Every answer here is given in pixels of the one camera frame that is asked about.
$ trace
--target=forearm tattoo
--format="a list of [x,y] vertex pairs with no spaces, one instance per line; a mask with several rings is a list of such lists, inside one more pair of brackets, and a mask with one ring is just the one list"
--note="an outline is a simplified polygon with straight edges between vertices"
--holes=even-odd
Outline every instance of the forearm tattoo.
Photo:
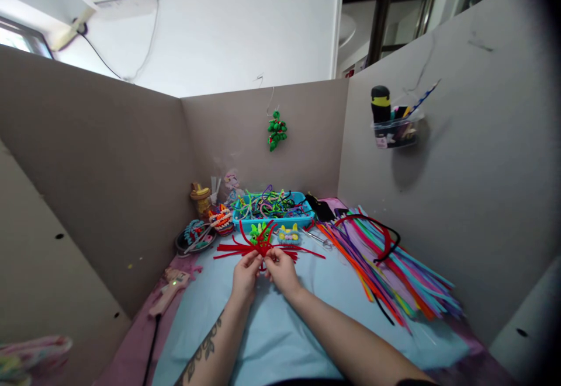
[[177,379],[177,382],[174,383],[174,386],[183,385],[185,373],[187,373],[187,383],[191,381],[191,377],[193,377],[193,373],[195,372],[195,362],[200,361],[203,351],[205,351],[205,360],[208,360],[210,354],[214,352],[214,343],[212,342],[212,338],[216,336],[218,328],[222,325],[222,313],[220,313],[216,323],[212,326],[212,328],[210,328],[210,332],[205,336],[203,342],[199,345],[197,351],[195,351],[195,354],[193,354],[191,359],[187,362],[187,366],[185,366],[184,370],[181,372],[181,375]]

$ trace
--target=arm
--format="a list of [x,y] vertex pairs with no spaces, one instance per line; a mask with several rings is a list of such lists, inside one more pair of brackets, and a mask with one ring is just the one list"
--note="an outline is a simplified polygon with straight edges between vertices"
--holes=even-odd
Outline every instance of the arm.
[[236,265],[230,299],[174,386],[228,384],[255,298],[255,279],[261,261],[261,255],[253,251]]
[[305,321],[337,368],[355,385],[394,386],[431,379],[393,346],[302,287],[292,259],[280,249],[265,257],[266,277]]

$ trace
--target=blue plastic basket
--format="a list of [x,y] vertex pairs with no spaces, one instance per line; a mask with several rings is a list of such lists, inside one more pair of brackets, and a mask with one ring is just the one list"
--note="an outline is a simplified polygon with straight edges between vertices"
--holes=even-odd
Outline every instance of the blue plastic basket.
[[[292,226],[294,225],[294,223],[296,223],[298,225],[298,228],[302,228],[302,227],[306,227],[308,225],[310,225],[311,221],[314,219],[314,217],[316,216],[315,212],[311,210],[310,204],[308,203],[306,199],[306,197],[304,196],[303,193],[300,192],[292,192],[292,194],[290,195],[290,197],[288,199],[292,199],[294,201],[294,203],[300,203],[302,201],[304,201],[304,203],[302,205],[304,205],[304,211],[306,212],[305,214],[303,214],[301,217],[290,217],[290,218],[256,218],[256,219],[244,219],[241,220],[240,217],[242,217],[242,213],[238,210],[234,210],[234,227],[236,228],[237,231],[240,230],[240,221],[242,223],[242,225],[244,226],[244,232],[245,233],[249,233],[251,231],[251,224],[255,224],[257,225],[260,222],[264,222],[265,224],[268,224],[269,221],[274,221],[273,224],[278,224],[279,227],[281,225],[284,225],[286,228],[292,228]],[[249,195],[245,195],[244,196],[244,201],[245,203],[248,203],[250,200]],[[240,201],[236,202],[234,204],[234,207],[236,208],[240,208],[241,204]]]

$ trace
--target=pink glue gun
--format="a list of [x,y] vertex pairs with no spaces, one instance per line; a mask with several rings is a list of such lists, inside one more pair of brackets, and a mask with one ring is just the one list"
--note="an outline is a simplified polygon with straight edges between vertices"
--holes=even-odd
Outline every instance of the pink glue gun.
[[170,267],[165,270],[164,276],[168,285],[162,289],[162,297],[160,297],[158,302],[148,311],[148,314],[152,317],[164,314],[174,299],[175,294],[182,288],[187,287],[187,282],[189,281],[189,274]]

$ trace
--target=pipe cleaner figure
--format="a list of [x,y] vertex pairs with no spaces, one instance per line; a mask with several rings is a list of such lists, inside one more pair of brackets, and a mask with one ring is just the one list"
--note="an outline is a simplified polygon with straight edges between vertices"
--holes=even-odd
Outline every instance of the pipe cleaner figure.
[[273,132],[271,136],[269,136],[269,151],[272,152],[275,150],[276,146],[282,140],[286,139],[286,123],[283,120],[279,120],[281,114],[278,110],[273,112],[273,120],[269,121],[269,132]]
[[279,243],[297,245],[300,244],[300,236],[298,235],[298,224],[294,224],[292,229],[285,228],[281,225],[279,228]]
[[[263,233],[263,230],[265,230],[264,222],[260,222],[259,224],[257,224],[257,227],[255,226],[255,224],[251,224],[250,243],[256,245],[257,238]],[[271,231],[270,228],[266,229],[264,236],[269,237],[270,231]]]
[[231,234],[234,231],[234,221],[232,212],[220,204],[220,212],[215,214],[212,210],[209,211],[210,226],[222,237]]

